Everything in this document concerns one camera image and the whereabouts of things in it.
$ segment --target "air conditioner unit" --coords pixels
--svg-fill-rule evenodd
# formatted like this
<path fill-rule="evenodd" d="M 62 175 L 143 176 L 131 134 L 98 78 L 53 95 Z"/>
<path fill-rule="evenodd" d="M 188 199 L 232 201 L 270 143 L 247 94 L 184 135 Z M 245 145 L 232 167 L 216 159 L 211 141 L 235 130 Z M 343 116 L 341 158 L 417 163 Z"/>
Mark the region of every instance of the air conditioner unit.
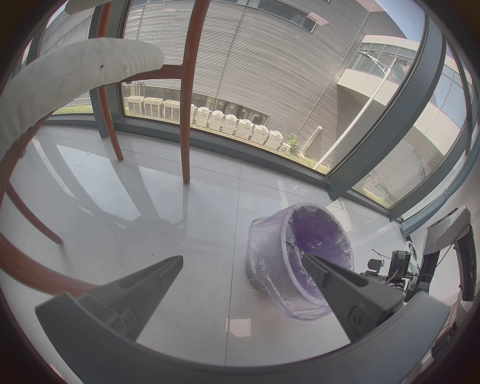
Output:
<path fill-rule="evenodd" d="M 235 125 L 237 124 L 237 116 L 235 115 L 226 115 L 225 122 L 223 123 L 222 132 L 227 135 L 233 135 L 235 131 Z"/>
<path fill-rule="evenodd" d="M 239 137 L 243 140 L 248 140 L 250 136 L 250 132 L 252 132 L 253 124 L 250 120 L 242 119 L 239 121 L 239 126 L 237 128 L 237 132 L 235 133 L 235 137 Z"/>
<path fill-rule="evenodd" d="M 210 110 L 207 107 L 200 107 L 197 111 L 197 120 L 195 121 L 195 125 L 197 127 L 205 128 L 207 126 L 207 120 Z"/>
<path fill-rule="evenodd" d="M 146 97 L 144 100 L 145 116 L 163 119 L 163 99 Z"/>
<path fill-rule="evenodd" d="M 282 143 L 282 145 L 280 146 L 280 148 L 278 149 L 278 151 L 282 154 L 282 155 L 288 155 L 288 152 L 290 151 L 290 148 L 292 146 L 287 144 L 287 143 Z"/>
<path fill-rule="evenodd" d="M 266 146 L 270 149 L 276 150 L 278 146 L 282 143 L 283 137 L 279 131 L 271 131 L 270 136 L 266 142 Z"/>
<path fill-rule="evenodd" d="M 180 123 L 180 102 L 175 100 L 165 100 L 165 120 Z"/>
<path fill-rule="evenodd" d="M 210 125 L 208 126 L 208 128 L 219 132 L 220 126 L 222 125 L 222 120 L 223 120 L 223 112 L 213 111 L 212 116 L 210 117 Z"/>
<path fill-rule="evenodd" d="M 128 96 L 127 105 L 130 114 L 143 115 L 144 114 L 144 97 L 143 96 Z"/>
<path fill-rule="evenodd" d="M 255 126 L 255 130 L 253 131 L 253 136 L 250 141 L 252 143 L 263 145 L 268 137 L 269 132 L 270 131 L 264 125 L 257 125 Z"/>
<path fill-rule="evenodd" d="M 190 125 L 193 124 L 193 117 L 195 116 L 195 105 L 190 105 Z"/>

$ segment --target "floor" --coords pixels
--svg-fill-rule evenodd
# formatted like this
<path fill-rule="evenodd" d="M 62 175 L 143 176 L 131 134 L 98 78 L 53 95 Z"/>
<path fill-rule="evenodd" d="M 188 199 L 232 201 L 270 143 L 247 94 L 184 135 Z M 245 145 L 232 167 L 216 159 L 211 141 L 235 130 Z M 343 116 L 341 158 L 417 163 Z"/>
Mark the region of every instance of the floor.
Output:
<path fill-rule="evenodd" d="M 385 255 L 403 249 L 397 224 L 349 200 L 332 202 L 310 184 L 196 148 L 186 185 L 178 144 L 125 133 L 118 139 L 121 162 L 96 130 L 43 127 L 17 164 L 12 184 L 64 243 L 36 231 L 8 197 L 0 231 L 38 262 L 96 284 L 183 255 L 182 271 L 137 340 L 176 357 L 217 365 L 280 364 L 348 343 L 333 314 L 312 322 L 290 319 L 251 285 L 245 271 L 249 225 L 289 205 L 317 202 L 342 224 L 355 271 L 363 272 L 377 257 L 371 248 Z M 64 377 L 72 374 L 33 312 L 48 296 L 2 271 L 0 284 L 34 346 Z"/>

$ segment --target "white fabric cover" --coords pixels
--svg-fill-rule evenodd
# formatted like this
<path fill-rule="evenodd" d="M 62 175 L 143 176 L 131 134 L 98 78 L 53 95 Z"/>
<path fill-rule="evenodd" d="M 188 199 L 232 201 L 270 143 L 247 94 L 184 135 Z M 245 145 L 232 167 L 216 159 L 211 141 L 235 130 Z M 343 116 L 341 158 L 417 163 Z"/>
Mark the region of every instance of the white fabric cover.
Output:
<path fill-rule="evenodd" d="M 163 66 L 163 51 L 101 37 L 59 47 L 23 68 L 0 96 L 0 159 L 28 128 L 81 94 Z"/>
<path fill-rule="evenodd" d="M 69 0 L 67 5 L 65 5 L 65 12 L 72 15 L 108 2 L 105 0 Z"/>

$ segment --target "plastic bag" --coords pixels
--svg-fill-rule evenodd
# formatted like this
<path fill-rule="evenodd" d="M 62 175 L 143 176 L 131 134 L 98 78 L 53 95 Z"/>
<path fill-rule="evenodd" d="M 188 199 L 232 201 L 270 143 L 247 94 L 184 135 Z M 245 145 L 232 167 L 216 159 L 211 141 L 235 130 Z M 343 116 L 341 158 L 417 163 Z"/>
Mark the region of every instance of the plastic bag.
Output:
<path fill-rule="evenodd" d="M 255 219 L 247 244 L 250 281 L 268 292 L 291 318 L 316 320 L 331 313 L 303 268 L 305 252 L 353 270 L 353 254 L 341 224 L 315 203 L 301 203 Z"/>

